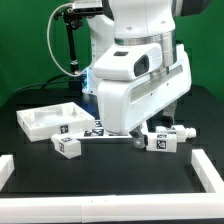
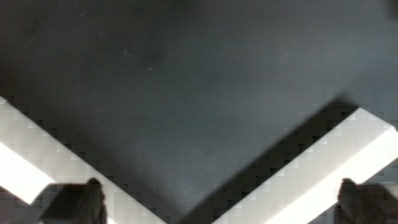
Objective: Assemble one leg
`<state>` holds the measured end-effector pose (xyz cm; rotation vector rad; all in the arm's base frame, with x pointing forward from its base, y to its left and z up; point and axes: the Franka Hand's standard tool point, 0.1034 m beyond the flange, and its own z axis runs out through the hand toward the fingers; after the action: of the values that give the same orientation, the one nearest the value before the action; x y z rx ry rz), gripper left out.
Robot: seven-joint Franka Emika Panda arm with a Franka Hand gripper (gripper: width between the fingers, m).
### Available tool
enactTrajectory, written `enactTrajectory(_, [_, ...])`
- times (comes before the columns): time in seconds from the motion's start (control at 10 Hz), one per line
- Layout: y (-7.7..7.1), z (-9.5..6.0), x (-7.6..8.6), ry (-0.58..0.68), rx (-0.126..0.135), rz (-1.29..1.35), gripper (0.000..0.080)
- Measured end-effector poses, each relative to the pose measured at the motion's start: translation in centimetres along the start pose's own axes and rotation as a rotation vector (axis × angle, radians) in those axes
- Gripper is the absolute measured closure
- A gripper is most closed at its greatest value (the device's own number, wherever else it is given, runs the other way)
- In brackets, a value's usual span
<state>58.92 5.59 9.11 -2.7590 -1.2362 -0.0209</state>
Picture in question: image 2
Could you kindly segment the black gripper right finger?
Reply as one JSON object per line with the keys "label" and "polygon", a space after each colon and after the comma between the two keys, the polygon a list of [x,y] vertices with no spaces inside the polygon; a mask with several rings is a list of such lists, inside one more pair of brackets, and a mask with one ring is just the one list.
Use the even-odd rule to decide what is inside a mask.
{"label": "black gripper right finger", "polygon": [[357,184],[342,179],[337,224],[398,224],[398,183]]}

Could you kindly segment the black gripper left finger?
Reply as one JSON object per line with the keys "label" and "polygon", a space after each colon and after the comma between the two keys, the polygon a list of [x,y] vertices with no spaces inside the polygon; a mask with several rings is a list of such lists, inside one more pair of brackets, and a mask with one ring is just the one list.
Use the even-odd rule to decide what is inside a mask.
{"label": "black gripper left finger", "polygon": [[42,224],[108,224],[102,185],[95,178],[83,184],[51,184],[55,194],[40,215]]}

